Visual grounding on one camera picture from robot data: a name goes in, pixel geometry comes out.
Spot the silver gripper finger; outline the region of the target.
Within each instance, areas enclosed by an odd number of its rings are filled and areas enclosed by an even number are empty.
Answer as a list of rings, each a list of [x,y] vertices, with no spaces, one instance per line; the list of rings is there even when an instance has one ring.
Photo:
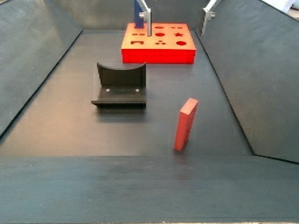
[[[139,13],[140,18],[144,19],[144,28],[147,29],[147,36],[152,36],[152,10],[147,6],[145,0],[136,0],[143,9],[143,12]]]
[[[204,35],[207,24],[211,21],[211,19],[215,17],[215,8],[218,7],[220,3],[220,0],[210,0],[207,6],[203,8],[203,22],[202,22],[202,28],[200,28],[200,35]]]

